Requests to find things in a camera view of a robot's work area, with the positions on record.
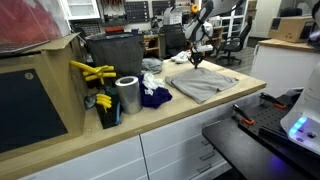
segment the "navy blue cloth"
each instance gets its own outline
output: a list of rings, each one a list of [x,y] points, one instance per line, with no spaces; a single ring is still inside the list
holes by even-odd
[[[157,109],[161,104],[172,99],[172,95],[169,93],[168,89],[162,87],[158,87],[156,90],[152,90],[152,96],[150,94],[146,94],[145,90],[148,88],[142,83],[144,75],[138,75],[137,77],[139,79],[141,104],[143,107]]]

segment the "gray storage bin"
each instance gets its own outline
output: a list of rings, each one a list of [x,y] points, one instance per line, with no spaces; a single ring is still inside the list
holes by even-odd
[[[141,74],[145,50],[142,35],[103,33],[87,37],[86,41],[96,66],[114,66],[118,77]]]

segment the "red cloth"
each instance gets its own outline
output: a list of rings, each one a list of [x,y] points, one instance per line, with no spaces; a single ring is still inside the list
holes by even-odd
[[[22,0],[0,1],[0,43],[45,41],[61,37],[50,12],[34,0],[29,6]]]

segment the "drawer handle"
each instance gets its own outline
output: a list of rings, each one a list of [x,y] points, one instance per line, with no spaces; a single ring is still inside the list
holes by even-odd
[[[204,140],[204,141],[201,141],[201,144],[204,145],[204,146],[207,146],[207,145],[209,145],[210,143],[209,143],[209,141]]]
[[[214,151],[211,151],[211,152],[208,153],[207,155],[201,156],[200,159],[201,159],[202,161],[205,161],[205,160],[207,160],[207,159],[212,158],[214,155],[215,155]]]
[[[205,172],[206,170],[208,170],[208,169],[210,169],[210,168],[212,168],[211,163],[209,163],[208,165],[206,165],[206,166],[203,167],[203,168],[198,169],[198,172],[201,174],[201,173]]]

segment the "silver tape roll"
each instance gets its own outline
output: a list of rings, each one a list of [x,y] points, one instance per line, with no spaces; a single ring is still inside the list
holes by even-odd
[[[116,81],[120,103],[125,114],[134,114],[142,109],[139,80],[135,76],[127,76]]]

